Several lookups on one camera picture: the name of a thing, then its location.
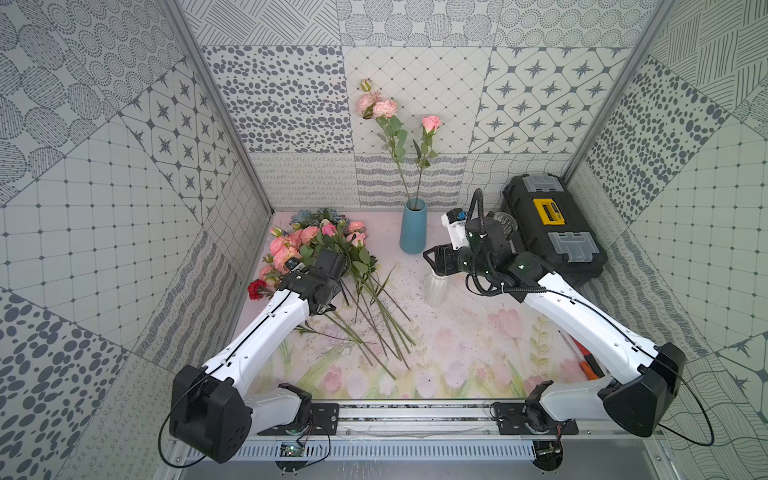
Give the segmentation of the pink rose single stem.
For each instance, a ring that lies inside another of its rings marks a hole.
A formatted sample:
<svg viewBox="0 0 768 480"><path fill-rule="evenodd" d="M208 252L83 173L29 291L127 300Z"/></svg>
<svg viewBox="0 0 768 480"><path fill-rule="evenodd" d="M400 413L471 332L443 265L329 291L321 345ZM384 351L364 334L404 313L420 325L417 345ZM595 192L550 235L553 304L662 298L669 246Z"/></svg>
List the pink rose single stem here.
<svg viewBox="0 0 768 480"><path fill-rule="evenodd" d="M442 120L436 115L426 116L422 119L422 134L419 143L414 142L416 148L416 165L418 169L418 180L415 198L413 201L413 210L422 210L420 206L421 201L421 185L424 171L430 167L430 160L438 156L438 153L433 148L434 137L436 136L439 128L442 126Z"/></svg>

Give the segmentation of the pink carnation spray stem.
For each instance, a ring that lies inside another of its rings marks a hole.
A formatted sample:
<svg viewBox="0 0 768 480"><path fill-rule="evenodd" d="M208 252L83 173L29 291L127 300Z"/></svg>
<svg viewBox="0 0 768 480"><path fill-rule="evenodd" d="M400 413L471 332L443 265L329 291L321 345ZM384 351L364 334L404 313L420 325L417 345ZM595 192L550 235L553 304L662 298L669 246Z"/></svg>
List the pink carnation spray stem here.
<svg viewBox="0 0 768 480"><path fill-rule="evenodd" d="M370 78L363 78L359 87L362 94L356 101L355 111L362 119L374 121L381 129L379 137L382 139L389 157L396 165L405 190L406 205L410 207L412 196L404 172L405 142L408 133L397 117L399 106L395 100L384 98L381 91L374 88L374 83Z"/></svg>

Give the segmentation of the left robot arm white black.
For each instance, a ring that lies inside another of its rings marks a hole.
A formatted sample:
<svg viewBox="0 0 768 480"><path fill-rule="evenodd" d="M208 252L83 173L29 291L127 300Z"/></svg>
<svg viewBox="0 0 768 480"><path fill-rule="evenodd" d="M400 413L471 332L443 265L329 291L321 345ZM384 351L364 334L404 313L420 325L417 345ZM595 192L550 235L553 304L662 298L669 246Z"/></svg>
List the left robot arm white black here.
<svg viewBox="0 0 768 480"><path fill-rule="evenodd" d="M161 430L217 463L230 460L246 439L263 431L304 434L311 424L310 393L282 383L250 395L257 374L287 336L312 316L333 310L348 260L324 249L309 266L290 271L251 324L202 366L175 376L170 412Z"/></svg>

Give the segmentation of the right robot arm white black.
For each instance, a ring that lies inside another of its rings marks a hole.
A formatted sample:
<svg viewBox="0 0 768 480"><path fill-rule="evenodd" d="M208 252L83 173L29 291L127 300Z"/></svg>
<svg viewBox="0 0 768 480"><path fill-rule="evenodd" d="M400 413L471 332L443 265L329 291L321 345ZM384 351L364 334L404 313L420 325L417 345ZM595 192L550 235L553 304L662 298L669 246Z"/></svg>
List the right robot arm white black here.
<svg viewBox="0 0 768 480"><path fill-rule="evenodd" d="M553 267L531 252L516 252L497 218L485 213L476 190L470 208L441 217L450 241L424 251L434 274L462 273L483 297L509 295L552 320L605 367L604 376L581 383L539 383L524 401L526 428L555 434L576 420L611 420L647 438L677 397L685 354L657 345L608 316L579 294Z"/></svg>

